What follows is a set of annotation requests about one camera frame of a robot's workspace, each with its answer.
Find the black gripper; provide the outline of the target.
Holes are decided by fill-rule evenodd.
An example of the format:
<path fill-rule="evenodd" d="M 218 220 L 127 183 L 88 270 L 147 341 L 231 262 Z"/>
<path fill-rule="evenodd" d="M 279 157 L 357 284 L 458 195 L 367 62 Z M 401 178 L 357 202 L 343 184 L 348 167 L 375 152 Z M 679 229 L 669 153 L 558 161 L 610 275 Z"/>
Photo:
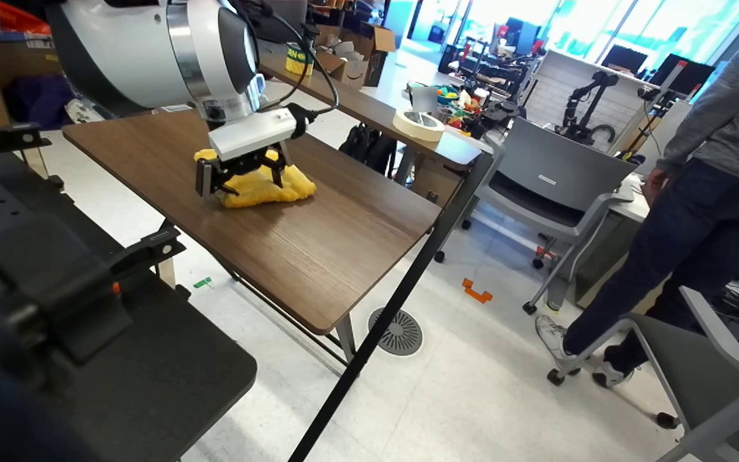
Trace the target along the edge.
<path fill-rule="evenodd" d="M 260 148 L 236 158 L 222 158 L 222 161 L 194 161 L 194 192 L 201 198 L 213 195 L 218 188 L 225 189 L 227 180 L 233 175 L 248 175 L 257 171 L 260 167 L 266 167 L 272 171 L 272 183 L 281 184 L 281 171 L 288 167 L 288 158 L 279 148 Z"/>

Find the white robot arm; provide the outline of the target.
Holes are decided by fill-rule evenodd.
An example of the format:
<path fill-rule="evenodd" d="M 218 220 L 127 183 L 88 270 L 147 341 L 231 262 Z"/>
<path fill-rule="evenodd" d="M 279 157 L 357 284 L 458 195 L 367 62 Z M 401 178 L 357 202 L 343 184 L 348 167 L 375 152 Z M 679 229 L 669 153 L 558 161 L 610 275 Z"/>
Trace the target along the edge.
<path fill-rule="evenodd" d="M 285 188 L 281 144 L 304 134 L 310 113 L 294 103 L 266 107 L 257 39 L 231 0 L 52 0 L 43 8 L 62 75 L 107 116 L 190 106 L 208 127 L 209 158 L 198 158 L 201 195 L 231 192 L 233 178 L 265 170 Z"/>

